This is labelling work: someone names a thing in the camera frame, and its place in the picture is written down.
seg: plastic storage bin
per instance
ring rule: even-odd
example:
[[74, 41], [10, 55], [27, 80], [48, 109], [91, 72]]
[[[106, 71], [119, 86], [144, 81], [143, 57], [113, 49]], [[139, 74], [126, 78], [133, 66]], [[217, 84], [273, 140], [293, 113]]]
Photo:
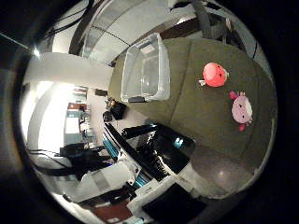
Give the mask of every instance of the plastic storage bin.
[[121, 100], [167, 100], [170, 94], [169, 60], [159, 34], [132, 45], [126, 53], [121, 81]]

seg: pink stuffed toy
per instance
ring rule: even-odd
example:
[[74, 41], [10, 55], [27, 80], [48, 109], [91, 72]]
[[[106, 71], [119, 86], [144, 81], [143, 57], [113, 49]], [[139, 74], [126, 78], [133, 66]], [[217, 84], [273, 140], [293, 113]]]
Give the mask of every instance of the pink stuffed toy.
[[207, 63], [204, 67], [204, 80], [199, 80], [201, 86], [208, 85], [210, 87], [223, 86], [229, 73], [217, 63]]
[[231, 100], [234, 100], [232, 114], [234, 120], [239, 123], [239, 131], [245, 129], [245, 125], [249, 126], [252, 123], [252, 108], [249, 98], [245, 96], [244, 92], [235, 93], [230, 91], [229, 95]]

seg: white wall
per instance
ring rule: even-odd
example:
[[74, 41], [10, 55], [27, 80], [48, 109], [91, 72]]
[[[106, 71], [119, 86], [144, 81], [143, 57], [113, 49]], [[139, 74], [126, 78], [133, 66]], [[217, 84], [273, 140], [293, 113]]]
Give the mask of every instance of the white wall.
[[[81, 9], [85, 8], [88, 5], [88, 0], [84, 0], [84, 1], [80, 1], [79, 3], [77, 3], [74, 7], [72, 7], [70, 10], [68, 10], [63, 16], [66, 17], [68, 15], [71, 15], [77, 11], [80, 11]], [[72, 16], [70, 18], [67, 18], [65, 20], [62, 20], [60, 22], [58, 22], [55, 25], [55, 29], [63, 27], [65, 25], [67, 25], [68, 23], [75, 21], [76, 19], [78, 19], [80, 16], [82, 16], [84, 13], [84, 11], [80, 12], [79, 14]], [[58, 33], [57, 35], [55, 35], [54, 39], [53, 39], [53, 46], [52, 46], [52, 51], [53, 52], [61, 52], [61, 53], [68, 53], [70, 44], [71, 44], [71, 40], [73, 38], [73, 35], [76, 31], [78, 27], [78, 23], [64, 31], [61, 31], [60, 33]]]
[[52, 81], [106, 91], [113, 68], [72, 54], [48, 52], [29, 62], [23, 83]]
[[[170, 11], [167, 1], [147, 0], [126, 11], [107, 30], [131, 44], [156, 26], [174, 18], [193, 14], [193, 12], [192, 6]], [[128, 45], [105, 33], [96, 43], [90, 58], [109, 64], [126, 48], [128, 48]]]

